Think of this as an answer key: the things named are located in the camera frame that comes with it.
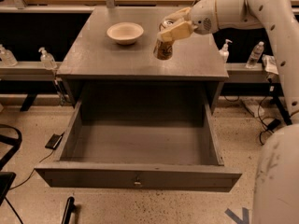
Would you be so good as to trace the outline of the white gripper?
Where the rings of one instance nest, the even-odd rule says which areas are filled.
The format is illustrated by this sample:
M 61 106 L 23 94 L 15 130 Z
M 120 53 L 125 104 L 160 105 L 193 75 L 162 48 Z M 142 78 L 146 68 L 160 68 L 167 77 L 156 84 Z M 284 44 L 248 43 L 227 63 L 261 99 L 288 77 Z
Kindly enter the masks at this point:
M 217 31 L 216 0 L 201 0 L 192 8 L 185 7 L 164 17 L 157 39 L 174 42 L 190 37 L 193 32 L 207 35 Z

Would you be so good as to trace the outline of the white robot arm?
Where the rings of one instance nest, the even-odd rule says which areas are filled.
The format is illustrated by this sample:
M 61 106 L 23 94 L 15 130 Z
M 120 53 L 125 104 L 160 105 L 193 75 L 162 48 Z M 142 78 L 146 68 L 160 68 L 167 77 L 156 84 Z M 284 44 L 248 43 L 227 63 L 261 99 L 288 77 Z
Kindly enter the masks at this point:
M 299 224 L 299 22 L 291 0 L 201 0 L 160 23 L 154 53 L 192 33 L 263 27 L 292 123 L 265 142 L 257 164 L 251 224 Z

